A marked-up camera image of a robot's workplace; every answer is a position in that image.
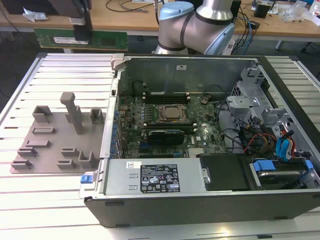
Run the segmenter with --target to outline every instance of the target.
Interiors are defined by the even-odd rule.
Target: blue cable
[[[249,21],[249,19],[248,18],[246,18],[246,20],[247,20],[247,22],[248,22],[248,25],[249,25],[249,40],[246,42],[246,46],[245,46],[245,48],[244,48],[244,50],[243,50],[243,52],[242,52],[242,54],[241,55],[244,55],[245,54],[245,52],[248,50],[248,47],[249,47],[249,44],[250,44],[250,42],[252,41],[252,28],[251,28],[251,23],[250,23],[250,21]]]
[[[249,21],[249,19],[247,17],[244,18],[244,17],[237,16],[237,18],[247,21],[247,24],[249,25],[249,39],[247,40],[245,49],[243,50],[243,53],[241,54],[241,55],[244,55],[245,52],[248,50],[249,44],[252,41],[252,27],[251,27],[250,21]]]

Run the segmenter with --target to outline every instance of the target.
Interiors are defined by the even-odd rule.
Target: blue latch
[[[92,184],[94,182],[94,176],[93,175],[82,175],[80,183],[81,184]]]
[[[274,171],[276,170],[272,160],[258,160],[253,163],[256,172],[259,171]]]
[[[306,165],[306,167],[308,168],[308,170],[314,168],[314,165],[312,164],[312,162],[311,162],[310,160],[305,160],[304,164]]]

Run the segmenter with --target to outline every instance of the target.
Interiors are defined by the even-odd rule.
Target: sticker
[[[77,41],[74,37],[53,37],[53,40],[56,44],[82,44],[87,45],[89,44],[88,41]]]
[[[187,65],[177,65],[177,66],[176,66],[176,69],[177,69],[178,71],[180,71],[180,70],[187,70]]]
[[[139,169],[141,166],[140,161],[127,161],[126,162],[126,168],[127,169]]]
[[[180,192],[177,164],[141,165],[141,162],[138,163],[140,163],[141,166],[140,190],[142,193],[155,194]]]

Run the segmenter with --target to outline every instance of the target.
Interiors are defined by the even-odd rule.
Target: cable connector
[[[260,23],[256,22],[256,21],[250,21],[248,22],[248,27],[250,28],[249,24],[251,25],[251,28],[253,30],[257,30],[260,27]]]

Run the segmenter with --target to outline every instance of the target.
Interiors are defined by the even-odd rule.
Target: motherboard
[[[202,99],[203,95],[191,95],[185,102],[156,104],[145,97],[120,95],[122,158],[195,158],[227,152],[215,121],[215,102],[203,104]]]

